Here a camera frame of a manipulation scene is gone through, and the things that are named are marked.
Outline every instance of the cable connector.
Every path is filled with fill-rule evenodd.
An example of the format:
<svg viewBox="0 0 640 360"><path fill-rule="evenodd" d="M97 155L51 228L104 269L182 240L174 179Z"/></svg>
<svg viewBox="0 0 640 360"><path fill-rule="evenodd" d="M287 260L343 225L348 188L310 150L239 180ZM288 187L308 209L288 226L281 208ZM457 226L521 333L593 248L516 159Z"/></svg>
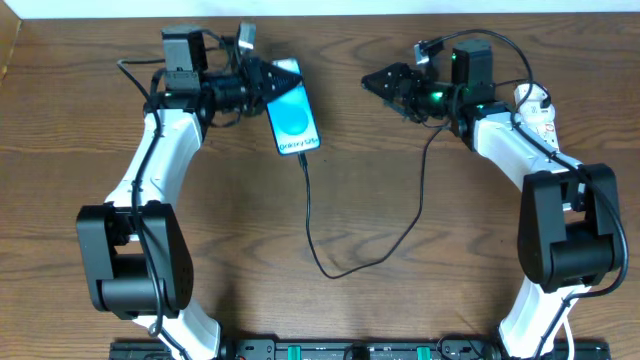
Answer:
<svg viewBox="0 0 640 360"><path fill-rule="evenodd" d="M298 162L300 162L302 169L307 168L307 156L304 153L298 153Z"/></svg>

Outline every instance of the green connector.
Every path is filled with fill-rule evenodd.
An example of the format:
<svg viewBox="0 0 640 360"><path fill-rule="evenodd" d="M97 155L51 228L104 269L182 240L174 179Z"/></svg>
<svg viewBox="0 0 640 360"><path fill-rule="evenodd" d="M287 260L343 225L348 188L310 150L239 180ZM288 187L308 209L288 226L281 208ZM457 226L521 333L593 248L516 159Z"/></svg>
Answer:
<svg viewBox="0 0 640 360"><path fill-rule="evenodd" d="M418 360L431 360L431 349L428 347L419 347L416 349Z"/></svg>
<svg viewBox="0 0 640 360"><path fill-rule="evenodd" d="M300 346L289 346L287 349L289 360L301 360L300 356Z"/></svg>

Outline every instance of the smartphone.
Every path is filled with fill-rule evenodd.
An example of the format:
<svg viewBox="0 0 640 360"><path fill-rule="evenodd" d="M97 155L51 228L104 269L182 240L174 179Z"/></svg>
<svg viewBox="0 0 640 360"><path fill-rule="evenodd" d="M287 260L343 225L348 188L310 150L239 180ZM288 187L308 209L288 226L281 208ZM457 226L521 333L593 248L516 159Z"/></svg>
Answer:
<svg viewBox="0 0 640 360"><path fill-rule="evenodd" d="M300 74L298 61L294 58L276 60L273 65ZM320 147L318 128L303 82L267 104L267 114L280 155L300 153Z"/></svg>

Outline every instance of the black bracket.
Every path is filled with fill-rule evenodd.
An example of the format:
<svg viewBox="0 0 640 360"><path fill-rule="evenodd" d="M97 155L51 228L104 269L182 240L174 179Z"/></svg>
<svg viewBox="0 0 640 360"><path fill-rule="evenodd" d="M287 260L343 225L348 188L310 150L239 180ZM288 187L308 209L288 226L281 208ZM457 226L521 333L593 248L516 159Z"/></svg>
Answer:
<svg viewBox="0 0 640 360"><path fill-rule="evenodd" d="M578 171L600 188L619 213L613 170L595 164L580 166ZM597 285L622 264L620 238L611 215L589 189L582 196L580 184L570 172L542 171L524 177L518 258L527 277L546 293L564 286ZM584 220L566 224L564 203L584 212Z"/></svg>
<svg viewBox="0 0 640 360"><path fill-rule="evenodd" d="M165 315L178 316L193 290L193 263L170 204L149 202L140 208L164 297ZM122 320L156 313L156 295L142 253L118 254L136 232L130 208L111 204L83 206L76 227L93 306Z"/></svg>

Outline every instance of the wood grain surface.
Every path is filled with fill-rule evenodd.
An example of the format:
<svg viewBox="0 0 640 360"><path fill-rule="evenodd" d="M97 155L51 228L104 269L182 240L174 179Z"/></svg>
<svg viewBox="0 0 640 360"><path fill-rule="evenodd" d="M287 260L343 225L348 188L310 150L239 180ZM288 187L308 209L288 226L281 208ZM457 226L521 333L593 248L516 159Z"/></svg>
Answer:
<svg viewBox="0 0 640 360"><path fill-rule="evenodd" d="M24 24L0 88L0 358L106 358L112 340L146 337L92 307L75 217L115 187L141 137L143 99L115 61L161 56L160 29L185 21L231 35L239 19ZM402 122L360 78L412 62L416 41L457 30L488 28L518 43L553 94L563 151L606 162L618 178L631 269L613 295L579 302L574 334L606 339L615 359L637 358L640 14L255 21L260 55L295 56L306 76L324 141L308 155L312 232L332 273L380 257L406 228L431 133ZM494 49L496 81L524 75L511 50ZM135 73L148 83L154 70ZM512 99L511 89L500 95ZM386 263L326 280L304 237L298 161L277 155L263 115L209 131L177 215L194 259L195 297L228 334L407 339L495 329L523 279L519 209L518 190L493 164L442 134L429 151L415 230Z"/></svg>

